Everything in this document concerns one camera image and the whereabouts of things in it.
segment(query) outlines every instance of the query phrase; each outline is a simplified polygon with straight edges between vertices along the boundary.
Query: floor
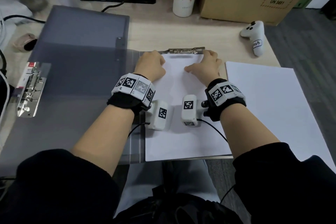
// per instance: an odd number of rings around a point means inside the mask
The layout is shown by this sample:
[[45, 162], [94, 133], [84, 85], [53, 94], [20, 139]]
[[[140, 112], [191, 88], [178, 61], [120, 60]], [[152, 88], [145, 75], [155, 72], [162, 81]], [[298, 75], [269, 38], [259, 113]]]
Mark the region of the floor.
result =
[[[336, 21], [328, 20], [319, 10], [293, 9], [278, 26], [266, 26], [265, 35], [280, 65], [294, 68], [336, 162]], [[232, 161], [207, 160], [220, 198], [235, 183]], [[121, 188], [127, 171], [127, 166], [119, 166], [115, 172], [114, 179]], [[233, 190], [223, 204], [244, 223], [250, 223], [250, 214]]]

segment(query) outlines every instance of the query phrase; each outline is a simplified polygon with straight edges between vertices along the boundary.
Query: metal clip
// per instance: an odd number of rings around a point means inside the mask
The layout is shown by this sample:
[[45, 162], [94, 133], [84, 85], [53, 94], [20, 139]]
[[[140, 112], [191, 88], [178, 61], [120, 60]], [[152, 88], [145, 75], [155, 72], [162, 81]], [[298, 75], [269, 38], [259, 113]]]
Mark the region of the metal clip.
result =
[[162, 54], [203, 54], [205, 47], [184, 48], [184, 49], [168, 49]]
[[33, 63], [31, 72], [28, 72], [27, 84], [22, 89], [17, 105], [18, 117], [31, 118], [36, 115], [37, 107], [40, 102], [41, 94], [45, 86], [46, 77], [41, 76], [39, 62]]

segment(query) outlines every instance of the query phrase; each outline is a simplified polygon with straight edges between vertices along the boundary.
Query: wristband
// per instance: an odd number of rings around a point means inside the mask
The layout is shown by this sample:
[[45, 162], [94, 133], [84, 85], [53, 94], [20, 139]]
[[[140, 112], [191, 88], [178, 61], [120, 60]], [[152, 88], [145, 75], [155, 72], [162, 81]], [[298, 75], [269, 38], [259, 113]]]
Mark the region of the wristband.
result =
[[246, 106], [246, 98], [241, 91], [231, 82], [225, 79], [213, 80], [205, 90], [209, 108], [207, 115], [212, 121], [219, 121], [222, 111], [233, 104]]
[[108, 105], [131, 109], [136, 116], [142, 110], [149, 110], [155, 87], [146, 77], [128, 73], [119, 79], [111, 93]]

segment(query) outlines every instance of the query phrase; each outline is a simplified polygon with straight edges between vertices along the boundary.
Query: person's left hand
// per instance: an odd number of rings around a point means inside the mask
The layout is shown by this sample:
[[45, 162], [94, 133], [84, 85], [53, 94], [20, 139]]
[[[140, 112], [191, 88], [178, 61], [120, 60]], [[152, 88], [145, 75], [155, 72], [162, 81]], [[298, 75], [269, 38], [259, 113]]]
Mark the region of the person's left hand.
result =
[[157, 51], [145, 52], [139, 58], [134, 74], [141, 74], [151, 82], [154, 82], [166, 74], [166, 70], [162, 67], [165, 62], [163, 56]]

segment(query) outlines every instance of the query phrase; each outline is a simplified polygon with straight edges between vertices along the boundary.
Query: mounting screw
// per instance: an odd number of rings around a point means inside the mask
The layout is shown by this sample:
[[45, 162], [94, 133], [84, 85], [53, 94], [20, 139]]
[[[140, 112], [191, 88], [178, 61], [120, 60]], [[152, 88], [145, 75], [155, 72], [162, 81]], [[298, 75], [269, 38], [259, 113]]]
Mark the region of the mounting screw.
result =
[[201, 103], [201, 107], [206, 108], [208, 107], [208, 100], [205, 100]]

